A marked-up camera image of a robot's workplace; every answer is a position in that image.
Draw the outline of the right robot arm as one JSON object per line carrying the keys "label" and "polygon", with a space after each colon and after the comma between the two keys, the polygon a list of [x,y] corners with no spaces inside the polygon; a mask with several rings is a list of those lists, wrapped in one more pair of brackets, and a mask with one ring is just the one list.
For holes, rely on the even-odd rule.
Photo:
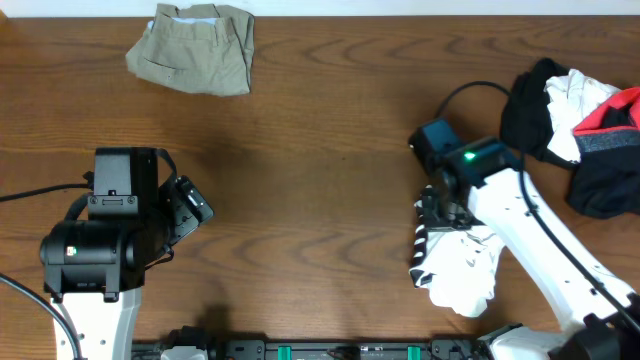
{"label": "right robot arm", "polygon": [[507,248],[549,303],[557,333],[506,326],[477,341],[487,359],[636,359],[639,296],[604,267],[539,196],[522,163],[496,139],[411,140],[425,172],[441,180],[415,204],[409,274],[432,302],[476,317]]}

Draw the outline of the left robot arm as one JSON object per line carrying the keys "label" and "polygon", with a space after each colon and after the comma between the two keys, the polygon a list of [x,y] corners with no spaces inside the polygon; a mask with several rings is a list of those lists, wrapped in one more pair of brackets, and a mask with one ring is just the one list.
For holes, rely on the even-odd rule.
{"label": "left robot arm", "polygon": [[64,322],[57,355],[131,359],[145,276],[214,211],[186,176],[94,184],[43,239],[44,286]]}

